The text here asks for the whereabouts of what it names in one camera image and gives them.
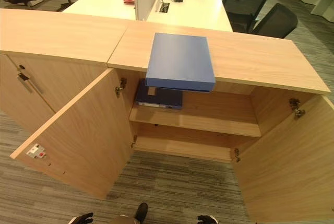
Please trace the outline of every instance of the open cabinet door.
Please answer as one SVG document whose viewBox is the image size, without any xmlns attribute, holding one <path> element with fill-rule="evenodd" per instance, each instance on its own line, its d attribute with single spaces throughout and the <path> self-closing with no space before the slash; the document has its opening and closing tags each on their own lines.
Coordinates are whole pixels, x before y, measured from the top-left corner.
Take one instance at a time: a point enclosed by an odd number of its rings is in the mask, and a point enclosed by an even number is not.
<svg viewBox="0 0 334 224">
<path fill-rule="evenodd" d="M 314 96 L 232 161 L 252 221 L 334 219 L 334 107 Z"/>
<path fill-rule="evenodd" d="M 133 137 L 120 79 L 109 68 L 60 109 L 15 152 L 13 159 L 98 198 L 105 198 L 132 154 Z M 27 152 L 38 144 L 44 158 Z"/>
</svg>

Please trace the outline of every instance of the power outlet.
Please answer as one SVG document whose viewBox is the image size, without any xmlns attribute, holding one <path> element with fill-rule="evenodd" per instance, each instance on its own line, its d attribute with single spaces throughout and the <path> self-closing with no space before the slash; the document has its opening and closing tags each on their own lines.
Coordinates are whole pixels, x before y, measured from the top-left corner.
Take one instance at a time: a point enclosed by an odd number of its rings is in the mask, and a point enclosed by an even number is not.
<svg viewBox="0 0 334 224">
<path fill-rule="evenodd" d="M 161 13 L 167 13 L 169 9 L 170 3 L 162 3 L 159 12 Z"/>
</svg>

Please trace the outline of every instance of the wooden countertop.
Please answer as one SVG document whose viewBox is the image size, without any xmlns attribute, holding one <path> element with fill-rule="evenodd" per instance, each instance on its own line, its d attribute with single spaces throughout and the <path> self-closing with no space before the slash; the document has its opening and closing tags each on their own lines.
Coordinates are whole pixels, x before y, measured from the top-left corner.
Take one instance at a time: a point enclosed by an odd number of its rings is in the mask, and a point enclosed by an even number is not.
<svg viewBox="0 0 334 224">
<path fill-rule="evenodd" d="M 131 21 L 108 66 L 146 72 L 156 32 L 207 37 L 217 81 L 330 93 L 292 41 L 244 33 Z"/>
<path fill-rule="evenodd" d="M 207 37 L 217 81 L 330 90 L 290 40 L 48 11 L 0 9 L 0 53 L 32 53 L 145 72 L 156 32 Z"/>
<path fill-rule="evenodd" d="M 0 52 L 33 53 L 105 65 L 129 20 L 0 9 Z"/>
</svg>

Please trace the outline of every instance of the black shoe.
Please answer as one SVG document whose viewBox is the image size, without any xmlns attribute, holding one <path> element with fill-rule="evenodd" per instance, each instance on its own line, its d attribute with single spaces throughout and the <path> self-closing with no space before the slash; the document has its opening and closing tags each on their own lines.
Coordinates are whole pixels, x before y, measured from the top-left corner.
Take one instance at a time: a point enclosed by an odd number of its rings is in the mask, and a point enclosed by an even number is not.
<svg viewBox="0 0 334 224">
<path fill-rule="evenodd" d="M 137 219 L 140 222 L 140 224 L 144 222 L 147 210 L 148 210 L 148 205 L 145 202 L 139 205 L 137 212 L 135 214 L 135 219 Z"/>
</svg>

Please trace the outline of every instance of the black glove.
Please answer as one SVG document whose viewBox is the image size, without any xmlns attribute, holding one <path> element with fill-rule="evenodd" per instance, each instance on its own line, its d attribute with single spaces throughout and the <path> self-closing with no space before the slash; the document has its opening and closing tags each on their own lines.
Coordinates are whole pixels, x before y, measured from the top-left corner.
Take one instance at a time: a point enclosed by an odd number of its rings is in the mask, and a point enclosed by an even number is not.
<svg viewBox="0 0 334 224">
<path fill-rule="evenodd" d="M 201 220 L 197 222 L 197 224 L 218 224 L 217 220 L 215 219 L 214 216 L 210 215 L 200 215 L 197 216 L 198 220 Z"/>
<path fill-rule="evenodd" d="M 88 213 L 85 215 L 81 215 L 78 217 L 73 218 L 68 224 L 87 224 L 93 222 L 93 219 L 91 218 L 93 216 L 93 213 Z"/>
</svg>

